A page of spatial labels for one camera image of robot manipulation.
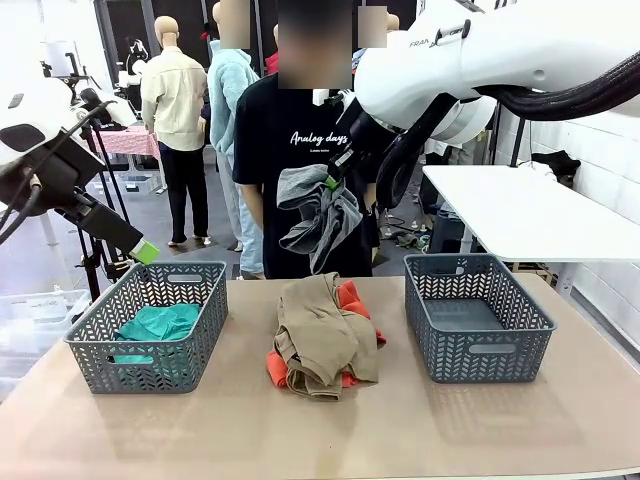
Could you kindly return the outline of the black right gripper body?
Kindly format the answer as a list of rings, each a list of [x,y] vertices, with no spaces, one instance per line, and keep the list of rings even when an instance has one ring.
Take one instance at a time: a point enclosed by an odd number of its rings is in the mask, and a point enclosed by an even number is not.
[[[342,127],[350,138],[349,157],[344,165],[378,164],[398,136],[396,130],[381,124],[361,107],[347,108]]]

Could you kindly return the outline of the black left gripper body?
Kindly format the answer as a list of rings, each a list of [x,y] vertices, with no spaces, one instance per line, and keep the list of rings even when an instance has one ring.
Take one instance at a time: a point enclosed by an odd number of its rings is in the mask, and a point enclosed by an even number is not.
[[[1,168],[1,202],[21,211],[31,194],[27,177],[35,174],[40,193],[27,215],[39,216],[48,210],[60,210],[71,217],[85,216],[99,201],[85,191],[86,185],[104,169],[104,163],[82,142],[71,137],[58,148],[59,133],[53,140]]]

